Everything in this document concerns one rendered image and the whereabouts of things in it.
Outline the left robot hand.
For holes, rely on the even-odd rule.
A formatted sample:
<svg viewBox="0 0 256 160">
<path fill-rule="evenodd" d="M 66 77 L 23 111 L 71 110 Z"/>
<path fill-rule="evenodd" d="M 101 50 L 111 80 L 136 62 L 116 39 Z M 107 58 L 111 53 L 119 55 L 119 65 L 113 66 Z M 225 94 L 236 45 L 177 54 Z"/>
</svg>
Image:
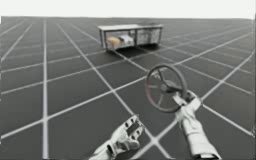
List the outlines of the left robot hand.
<svg viewBox="0 0 256 160">
<path fill-rule="evenodd" d="M 145 130 L 138 115 L 132 115 L 122 123 L 111 135 L 107 148 L 114 157 L 119 154 L 136 150 L 140 147 L 139 137 Z"/>
</svg>

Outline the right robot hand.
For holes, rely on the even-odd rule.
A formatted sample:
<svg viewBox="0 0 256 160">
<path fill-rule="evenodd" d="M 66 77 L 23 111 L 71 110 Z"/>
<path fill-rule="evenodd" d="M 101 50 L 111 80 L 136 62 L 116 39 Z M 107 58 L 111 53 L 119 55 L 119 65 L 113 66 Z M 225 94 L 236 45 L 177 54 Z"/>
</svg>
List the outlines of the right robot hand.
<svg viewBox="0 0 256 160">
<path fill-rule="evenodd" d="M 196 119 L 195 112 L 202 105 L 201 99 L 191 90 L 187 92 L 188 101 L 183 99 L 179 94 L 173 97 L 179 109 L 175 112 L 176 119 L 179 122 L 183 120 L 193 121 Z"/>
</svg>

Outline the dark steering wheel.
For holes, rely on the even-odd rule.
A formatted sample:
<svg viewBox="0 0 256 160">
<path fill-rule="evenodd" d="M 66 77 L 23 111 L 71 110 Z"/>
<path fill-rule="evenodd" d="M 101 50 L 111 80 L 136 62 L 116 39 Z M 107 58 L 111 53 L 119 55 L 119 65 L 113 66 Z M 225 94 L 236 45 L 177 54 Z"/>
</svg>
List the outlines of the dark steering wheel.
<svg viewBox="0 0 256 160">
<path fill-rule="evenodd" d="M 153 107 L 160 112 L 174 113 L 180 108 L 174 98 L 187 97 L 187 82 L 175 66 L 158 64 L 146 75 L 145 92 Z"/>
</svg>

